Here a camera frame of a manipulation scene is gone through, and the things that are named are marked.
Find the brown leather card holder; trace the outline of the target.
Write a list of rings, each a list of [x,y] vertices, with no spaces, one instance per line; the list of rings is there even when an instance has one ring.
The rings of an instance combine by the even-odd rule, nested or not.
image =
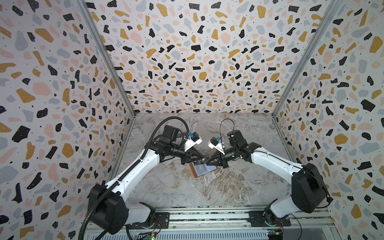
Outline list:
[[[194,178],[201,177],[205,174],[208,174],[210,172],[213,172],[218,169],[216,166],[208,166],[208,165],[194,165],[193,163],[190,163],[190,167],[193,173]]]

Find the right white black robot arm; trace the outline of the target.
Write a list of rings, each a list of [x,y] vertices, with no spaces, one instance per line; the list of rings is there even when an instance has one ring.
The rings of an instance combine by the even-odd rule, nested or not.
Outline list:
[[[275,226],[296,212],[312,213],[321,209],[321,203],[333,201],[319,171],[313,164],[302,165],[272,154],[257,143],[248,143],[239,130],[228,133],[230,147],[224,149],[221,138],[212,138],[208,143],[215,153],[206,160],[206,165],[229,167],[230,161],[242,159],[266,168],[291,185],[290,195],[272,201],[261,214],[261,222]]]

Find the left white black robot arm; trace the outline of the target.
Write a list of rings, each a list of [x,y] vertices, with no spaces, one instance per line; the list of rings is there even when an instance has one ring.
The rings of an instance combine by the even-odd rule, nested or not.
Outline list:
[[[128,207],[126,201],[142,178],[159,163],[179,158],[185,164],[203,158],[195,148],[202,142],[196,132],[188,133],[181,146],[175,143],[178,135],[179,129],[166,125],[163,133],[150,140],[140,156],[121,174],[104,186],[97,184],[91,189],[89,220],[102,228],[104,234],[114,235],[131,224],[152,227],[156,209],[144,202]]]

